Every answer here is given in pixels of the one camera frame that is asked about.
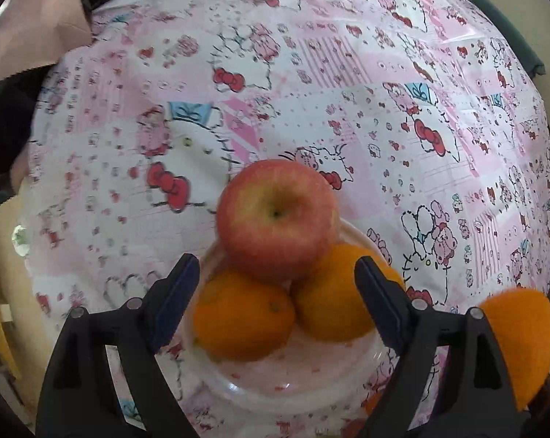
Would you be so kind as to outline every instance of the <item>pink fabric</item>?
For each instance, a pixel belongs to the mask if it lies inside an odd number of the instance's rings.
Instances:
[[[220,192],[263,158],[324,176],[413,298],[463,313],[504,288],[547,290],[544,107],[471,3],[152,0],[95,15],[94,31],[46,80],[33,127],[28,265],[55,327],[203,255]],[[334,407],[268,417],[212,396],[179,333],[160,361],[200,433],[261,438],[352,436],[396,364],[389,352]]]

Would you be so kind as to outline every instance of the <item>orange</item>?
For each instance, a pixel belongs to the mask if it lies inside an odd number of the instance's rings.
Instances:
[[[278,285],[226,268],[204,285],[194,309],[198,343],[215,359],[256,361],[283,347],[295,309]]]
[[[337,243],[318,261],[308,277],[291,285],[297,321],[312,338],[346,342],[374,327],[354,282],[354,266],[370,256],[388,280],[404,286],[402,278],[373,250]]]
[[[513,288],[487,298],[480,308],[498,340],[516,406],[524,410],[550,371],[550,301],[540,291]]]

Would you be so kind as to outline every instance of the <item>clear plastic bowl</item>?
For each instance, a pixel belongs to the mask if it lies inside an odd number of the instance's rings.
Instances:
[[[342,220],[342,241],[370,250],[374,243],[349,222]],[[212,361],[195,344],[192,311],[202,286],[224,260],[215,243],[201,261],[200,284],[182,323],[185,354],[210,390],[253,412],[301,414],[335,404],[355,393],[382,361],[385,351],[374,329],[349,343],[319,342],[296,325],[287,345],[256,362]]]

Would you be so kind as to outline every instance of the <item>red apple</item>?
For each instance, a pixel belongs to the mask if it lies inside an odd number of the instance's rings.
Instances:
[[[307,273],[337,241],[337,201],[317,171],[264,160],[224,189],[216,230],[229,260],[257,279],[287,281]]]

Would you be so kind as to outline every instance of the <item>plastic tablecloth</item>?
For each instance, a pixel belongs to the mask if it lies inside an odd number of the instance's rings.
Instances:
[[[221,190],[264,158],[324,176],[411,298],[465,312],[504,288],[547,290],[545,110],[467,0],[142,0],[93,20],[93,45],[45,81],[24,193],[27,265],[52,330],[72,307],[118,307],[183,252],[203,255]],[[351,398],[295,416],[213,396],[179,330],[158,360],[199,433],[276,438],[353,436],[397,359],[387,351]]]

